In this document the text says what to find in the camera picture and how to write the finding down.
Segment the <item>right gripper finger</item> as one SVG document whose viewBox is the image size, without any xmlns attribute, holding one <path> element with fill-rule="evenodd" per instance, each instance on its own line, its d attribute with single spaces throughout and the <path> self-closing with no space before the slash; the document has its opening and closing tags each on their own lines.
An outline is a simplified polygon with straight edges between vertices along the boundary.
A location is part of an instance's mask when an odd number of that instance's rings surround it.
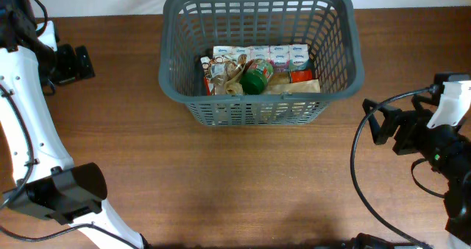
<svg viewBox="0 0 471 249">
<path fill-rule="evenodd" d="M 453 73 L 453 72 L 442 72 L 438 73 L 433 78 L 433 83 L 429 88 L 430 94 L 442 94 L 445 89 L 445 83 L 447 82 L 459 82 L 464 80 L 470 80 L 470 75 L 466 73 Z"/>
<path fill-rule="evenodd" d="M 375 102 L 370 99 L 365 99 L 363 101 L 362 107 L 366 115 L 371 113 L 371 116 L 368 117 L 369 127 L 372 134 L 373 142 L 376 145 L 382 145 L 391 138 L 398 127 L 398 121 L 400 118 L 401 110 L 390 105 L 384 105 L 379 108 L 378 111 L 383 114 L 383 122 L 379 124 L 373 109 L 379 105 L 378 102 Z"/>
</svg>

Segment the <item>orange cracker package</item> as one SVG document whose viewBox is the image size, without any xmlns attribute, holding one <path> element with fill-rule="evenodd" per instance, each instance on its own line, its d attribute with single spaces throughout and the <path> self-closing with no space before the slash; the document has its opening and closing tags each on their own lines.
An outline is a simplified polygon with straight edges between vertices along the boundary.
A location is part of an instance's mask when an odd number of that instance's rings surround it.
<svg viewBox="0 0 471 249">
<path fill-rule="evenodd" d="M 281 85 L 289 83 L 299 83 L 309 80 L 313 80 L 314 76 L 310 69 L 304 71 L 291 71 L 291 72 L 280 72 L 274 74 L 274 76 L 269 81 L 269 85 Z M 213 93 L 213 83 L 210 82 L 207 78 L 204 78 L 204 86 L 207 95 Z"/>
</svg>

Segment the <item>tissue pack multipack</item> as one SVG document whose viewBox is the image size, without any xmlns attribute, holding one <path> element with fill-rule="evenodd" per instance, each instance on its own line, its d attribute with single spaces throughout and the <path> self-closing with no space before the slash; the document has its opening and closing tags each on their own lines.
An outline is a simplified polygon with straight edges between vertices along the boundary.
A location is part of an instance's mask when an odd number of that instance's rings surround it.
<svg viewBox="0 0 471 249">
<path fill-rule="evenodd" d="M 213 58 L 221 55 L 249 56 L 250 62 L 256 59 L 268 60 L 275 72 L 302 71 L 308 66 L 309 53 L 307 44 L 277 46 L 215 46 Z"/>
</svg>

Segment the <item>clear bag of bread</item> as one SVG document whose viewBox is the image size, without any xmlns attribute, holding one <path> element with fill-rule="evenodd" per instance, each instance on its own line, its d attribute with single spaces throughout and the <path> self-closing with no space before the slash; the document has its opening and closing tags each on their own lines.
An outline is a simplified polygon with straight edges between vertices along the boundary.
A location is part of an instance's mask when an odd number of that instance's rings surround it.
<svg viewBox="0 0 471 249">
<path fill-rule="evenodd" d="M 321 88 L 318 80 L 308 80 L 297 83 L 286 83 L 279 85 L 268 85 L 262 94 L 293 94 L 293 93 L 320 93 Z"/>
</svg>

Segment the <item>grey plastic basket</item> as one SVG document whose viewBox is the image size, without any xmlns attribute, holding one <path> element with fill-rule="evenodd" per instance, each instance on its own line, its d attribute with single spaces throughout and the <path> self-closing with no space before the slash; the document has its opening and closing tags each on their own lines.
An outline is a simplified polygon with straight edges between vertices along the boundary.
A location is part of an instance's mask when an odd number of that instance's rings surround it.
<svg viewBox="0 0 471 249">
<path fill-rule="evenodd" d="M 201 124 L 302 125 L 364 83 L 351 0 L 166 0 L 159 83 Z"/>
</svg>

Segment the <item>green lid jar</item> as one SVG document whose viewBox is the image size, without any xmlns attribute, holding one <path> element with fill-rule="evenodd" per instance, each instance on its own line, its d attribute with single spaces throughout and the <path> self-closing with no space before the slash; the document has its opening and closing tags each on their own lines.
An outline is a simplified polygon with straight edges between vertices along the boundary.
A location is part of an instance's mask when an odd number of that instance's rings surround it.
<svg viewBox="0 0 471 249">
<path fill-rule="evenodd" d="M 273 74 L 273 66 L 268 60 L 256 59 L 253 60 L 239 83 L 245 94 L 258 95 L 265 90 Z"/>
</svg>

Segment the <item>brown snack bag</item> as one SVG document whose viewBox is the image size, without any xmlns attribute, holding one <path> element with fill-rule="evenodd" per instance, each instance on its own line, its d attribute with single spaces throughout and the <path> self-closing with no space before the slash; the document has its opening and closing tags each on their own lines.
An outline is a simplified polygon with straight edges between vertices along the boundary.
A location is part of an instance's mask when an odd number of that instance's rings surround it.
<svg viewBox="0 0 471 249">
<path fill-rule="evenodd" d="M 215 58 L 201 57 L 204 84 L 208 96 L 242 95 L 240 80 L 250 64 L 249 56 L 221 55 Z"/>
</svg>

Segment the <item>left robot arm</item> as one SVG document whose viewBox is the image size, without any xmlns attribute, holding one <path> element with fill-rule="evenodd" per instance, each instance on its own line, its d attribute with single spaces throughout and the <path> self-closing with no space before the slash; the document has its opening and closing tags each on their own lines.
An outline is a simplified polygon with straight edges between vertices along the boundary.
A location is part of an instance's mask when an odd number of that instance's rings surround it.
<svg viewBox="0 0 471 249">
<path fill-rule="evenodd" d="M 84 46 L 62 44 L 51 20 L 36 21 L 36 2 L 1 0 L 1 128 L 15 181 L 2 207 L 81 231 L 99 248 L 147 248 L 109 203 L 98 165 L 76 165 L 58 136 L 46 98 L 94 70 Z"/>
</svg>

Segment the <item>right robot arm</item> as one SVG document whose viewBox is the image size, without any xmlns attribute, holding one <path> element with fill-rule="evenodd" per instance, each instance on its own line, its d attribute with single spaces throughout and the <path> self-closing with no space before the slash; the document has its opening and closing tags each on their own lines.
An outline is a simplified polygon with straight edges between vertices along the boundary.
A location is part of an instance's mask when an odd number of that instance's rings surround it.
<svg viewBox="0 0 471 249">
<path fill-rule="evenodd" d="M 350 155 L 356 154 L 364 126 L 372 140 L 382 145 L 395 140 L 397 155 L 421 154 L 412 167 L 429 163 L 434 172 L 448 181 L 440 194 L 448 216 L 446 231 L 452 248 L 470 247 L 470 139 L 460 134 L 470 109 L 470 75 L 436 74 L 427 88 L 409 91 L 382 102 L 363 101 L 365 112 L 355 132 Z"/>
</svg>

